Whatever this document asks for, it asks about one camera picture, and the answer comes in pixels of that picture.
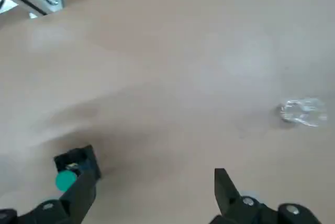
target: beige table surface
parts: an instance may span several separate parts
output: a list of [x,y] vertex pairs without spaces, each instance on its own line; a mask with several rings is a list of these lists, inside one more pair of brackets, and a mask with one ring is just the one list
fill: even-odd
[[[59,196],[52,157],[91,143],[84,223],[206,224],[214,168],[271,207],[335,218],[334,0],[86,0],[0,31],[0,207]],[[290,97],[329,120],[283,126]]]

